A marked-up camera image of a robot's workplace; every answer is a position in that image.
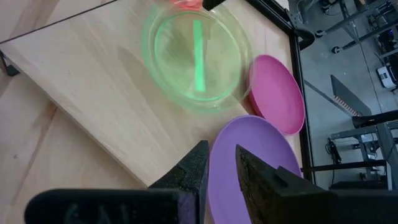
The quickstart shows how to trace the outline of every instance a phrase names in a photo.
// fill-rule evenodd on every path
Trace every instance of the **transparent green bowl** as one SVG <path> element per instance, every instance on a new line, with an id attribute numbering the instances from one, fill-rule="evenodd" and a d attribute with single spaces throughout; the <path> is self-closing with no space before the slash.
<path id="1" fill-rule="evenodd" d="M 156 84 L 184 107 L 220 111 L 250 91 L 252 48 L 222 5 L 212 11 L 157 5 L 144 26 L 142 54 Z"/>

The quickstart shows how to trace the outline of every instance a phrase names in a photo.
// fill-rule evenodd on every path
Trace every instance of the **pink plate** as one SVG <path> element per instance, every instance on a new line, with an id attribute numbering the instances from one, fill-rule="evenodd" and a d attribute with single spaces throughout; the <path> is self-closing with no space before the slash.
<path id="1" fill-rule="evenodd" d="M 276 58 L 258 56 L 251 67 L 254 75 L 249 94 L 254 111 L 283 134 L 296 134 L 304 123 L 304 102 L 293 75 Z"/>

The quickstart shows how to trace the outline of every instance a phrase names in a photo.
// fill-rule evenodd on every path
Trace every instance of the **purple plate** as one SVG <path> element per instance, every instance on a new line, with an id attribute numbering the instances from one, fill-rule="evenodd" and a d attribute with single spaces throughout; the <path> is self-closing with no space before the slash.
<path id="1" fill-rule="evenodd" d="M 208 199 L 216 224 L 251 223 L 239 188 L 237 144 L 272 167 L 285 167 L 301 177 L 292 148 L 273 125 L 253 115 L 233 119 L 218 134 L 210 154 Z"/>

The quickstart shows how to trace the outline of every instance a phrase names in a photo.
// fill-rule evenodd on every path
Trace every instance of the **wooden floor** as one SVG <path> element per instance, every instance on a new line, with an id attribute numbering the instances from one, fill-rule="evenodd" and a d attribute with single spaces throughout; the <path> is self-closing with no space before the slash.
<path id="1" fill-rule="evenodd" d="M 109 0 L 0 0 L 0 42 Z M 25 74 L 0 72 L 0 223 L 23 223 L 26 203 L 62 187 L 144 187 Z"/>

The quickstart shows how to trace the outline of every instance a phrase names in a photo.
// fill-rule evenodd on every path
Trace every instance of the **concrete floor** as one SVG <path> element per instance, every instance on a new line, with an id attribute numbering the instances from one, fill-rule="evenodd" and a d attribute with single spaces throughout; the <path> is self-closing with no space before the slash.
<path id="1" fill-rule="evenodd" d="M 290 0 L 290 10 L 297 12 L 298 0 Z M 356 11 L 353 1 L 346 1 L 350 13 Z M 321 5 L 316 2 L 307 11 L 307 28 L 315 32 L 325 30 L 343 19 L 338 5 L 330 9 L 327 16 L 322 13 Z M 354 22 L 359 36 L 370 30 L 366 18 L 360 18 Z M 373 114 L 398 109 L 398 97 L 388 89 L 382 87 L 376 73 L 376 69 L 382 64 L 375 56 L 378 52 L 375 39 L 369 39 L 361 45 L 356 45 L 339 54 L 333 54 L 334 46 L 344 46 L 351 42 L 351 37 L 343 30 L 337 30 L 317 39 L 311 46 L 301 52 L 304 79 L 318 88 L 331 99 L 334 98 L 330 81 L 330 75 L 334 75 L 346 85 Z M 305 86 L 307 109 L 312 140 L 312 154 L 315 166 L 332 164 L 332 159 L 325 151 L 327 137 L 330 134 L 353 129 L 351 117 L 331 104 L 328 100 L 310 88 Z M 344 145 L 358 143 L 355 139 L 339 139 L 336 141 L 342 162 L 363 161 L 359 150 L 348 149 Z M 334 183 L 342 180 L 360 180 L 359 173 L 364 169 L 336 170 Z M 317 185 L 328 189 L 332 180 L 332 171 L 316 172 Z"/>

